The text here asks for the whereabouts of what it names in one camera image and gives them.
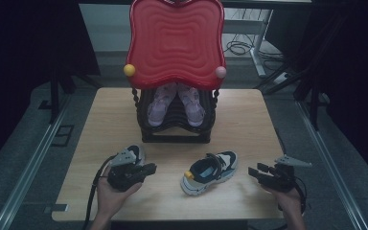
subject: desk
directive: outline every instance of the desk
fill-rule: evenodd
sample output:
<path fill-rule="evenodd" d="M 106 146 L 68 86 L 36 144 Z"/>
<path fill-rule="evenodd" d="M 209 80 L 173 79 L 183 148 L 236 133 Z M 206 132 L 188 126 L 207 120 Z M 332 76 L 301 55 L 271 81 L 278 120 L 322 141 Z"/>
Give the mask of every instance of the desk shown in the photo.
<path fill-rule="evenodd" d="M 118 220 L 197 220 L 281 218 L 271 194 L 247 174 L 261 162 L 273 165 L 282 156 L 276 132 L 259 90 L 221 89 L 217 119 L 209 144 L 142 143 L 131 89 L 101 88 L 92 104 L 80 141 L 65 177 L 57 204 L 65 212 L 53 212 L 57 221 L 84 220 L 91 182 L 103 161 L 131 144 L 140 144 L 147 163 L 157 172 L 114 217 Z M 183 129 L 170 129 L 177 132 Z M 205 153 L 232 150 L 239 167 L 228 181 L 211 186 L 204 194 L 188 196 L 179 181 Z M 97 211 L 96 198 L 91 218 Z"/>

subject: pink sneaker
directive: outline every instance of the pink sneaker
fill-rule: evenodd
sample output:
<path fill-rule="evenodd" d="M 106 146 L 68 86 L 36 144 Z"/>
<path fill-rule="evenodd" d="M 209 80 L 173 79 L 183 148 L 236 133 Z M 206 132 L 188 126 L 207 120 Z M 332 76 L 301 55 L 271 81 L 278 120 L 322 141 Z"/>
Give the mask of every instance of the pink sneaker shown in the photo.
<path fill-rule="evenodd" d="M 179 83 L 178 96 L 181 102 L 184 103 L 188 123 L 192 127 L 201 126 L 204 121 L 205 109 L 199 104 L 198 90 L 183 83 Z"/>
<path fill-rule="evenodd" d="M 167 109 L 177 92 L 177 83 L 171 82 L 157 88 L 154 101 L 148 107 L 148 121 L 153 127 L 163 123 Z"/>

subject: yellow ball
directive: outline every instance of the yellow ball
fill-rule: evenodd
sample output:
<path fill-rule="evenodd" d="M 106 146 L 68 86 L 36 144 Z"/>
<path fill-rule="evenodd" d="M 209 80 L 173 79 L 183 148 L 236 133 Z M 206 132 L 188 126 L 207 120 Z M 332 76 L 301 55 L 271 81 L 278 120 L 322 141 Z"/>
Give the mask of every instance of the yellow ball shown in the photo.
<path fill-rule="evenodd" d="M 124 67 L 124 73 L 126 76 L 128 77 L 132 77 L 134 75 L 134 72 L 136 71 L 136 69 L 134 68 L 133 65 L 131 64 L 127 64 Z"/>

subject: pink ball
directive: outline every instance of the pink ball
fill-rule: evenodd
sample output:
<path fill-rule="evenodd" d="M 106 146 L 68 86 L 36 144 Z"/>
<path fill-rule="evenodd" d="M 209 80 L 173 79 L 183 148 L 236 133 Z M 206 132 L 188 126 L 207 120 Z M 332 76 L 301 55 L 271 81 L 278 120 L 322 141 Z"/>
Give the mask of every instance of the pink ball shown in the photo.
<path fill-rule="evenodd" d="M 218 67 L 215 70 L 215 73 L 217 74 L 217 77 L 220 78 L 220 79 L 223 79 L 223 78 L 226 77 L 226 69 L 223 66 Z"/>

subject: red plastic panel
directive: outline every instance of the red plastic panel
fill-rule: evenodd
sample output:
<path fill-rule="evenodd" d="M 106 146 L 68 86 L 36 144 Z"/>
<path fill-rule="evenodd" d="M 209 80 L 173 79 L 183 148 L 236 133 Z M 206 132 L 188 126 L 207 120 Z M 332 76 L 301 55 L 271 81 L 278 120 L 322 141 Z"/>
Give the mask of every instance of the red plastic panel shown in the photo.
<path fill-rule="evenodd" d="M 203 90 L 220 87 L 226 67 L 221 46 L 223 6 L 218 0 L 136 0 L 130 8 L 132 38 L 126 64 L 138 89 L 180 81 Z"/>

